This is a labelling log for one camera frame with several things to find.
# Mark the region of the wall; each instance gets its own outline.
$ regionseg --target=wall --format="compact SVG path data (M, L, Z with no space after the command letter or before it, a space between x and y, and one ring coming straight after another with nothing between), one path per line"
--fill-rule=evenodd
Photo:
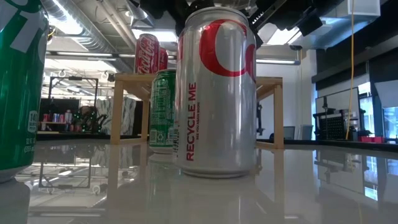
M315 113L315 85L311 77L317 73L316 53L307 51L300 66L257 64L258 77L282 77L284 92L284 126L295 126L295 139L298 139L301 124L313 124ZM260 101L263 135L258 139L269 139L274 132L274 99L272 96Z

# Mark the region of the shelf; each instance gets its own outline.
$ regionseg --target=shelf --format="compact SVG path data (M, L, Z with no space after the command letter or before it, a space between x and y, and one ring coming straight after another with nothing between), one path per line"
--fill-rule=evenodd
M123 89L129 94L142 99L150 100L150 92L152 81L156 74L135 74L135 73L118 73L116 80L123 82ZM257 77L257 100L260 101L274 94L274 88L277 85L282 86L281 77Z
M152 81L156 74L118 73L115 76L114 101L111 128L111 144L146 142L147 136L139 139L120 140L121 116L123 107L123 91L133 94L143 101L142 109L142 133L148 133L149 102ZM273 144L261 144L262 147L272 149L284 148L284 121L283 121L283 79L281 77L257 77L256 78L257 101L274 95L274 142Z

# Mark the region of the silver soda can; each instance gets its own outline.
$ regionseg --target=silver soda can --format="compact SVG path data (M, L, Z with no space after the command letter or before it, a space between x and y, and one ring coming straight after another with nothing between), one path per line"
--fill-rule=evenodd
M225 7L201 9L178 44L176 165L200 177L247 174L256 144L256 41L247 18Z

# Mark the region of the shelving unit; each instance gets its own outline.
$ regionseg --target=shelving unit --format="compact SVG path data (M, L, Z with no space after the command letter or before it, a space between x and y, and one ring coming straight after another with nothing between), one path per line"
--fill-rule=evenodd
M115 77L114 103L112 113L111 144L140 143L147 141L147 134L140 138L120 139L123 108L123 91L140 98L143 103L141 133L148 133L149 101L152 81L156 74L118 73ZM284 148L283 83L279 77L257 77L257 100L274 95L274 143L257 142L257 147L269 149Z

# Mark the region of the sprite can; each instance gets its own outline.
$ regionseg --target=sprite can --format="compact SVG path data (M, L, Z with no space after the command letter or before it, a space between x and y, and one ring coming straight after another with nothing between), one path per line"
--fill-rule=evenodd
M157 72L152 82L149 147L156 153L171 154L174 131L175 69Z
M0 182L33 162L48 29L40 0L0 0Z

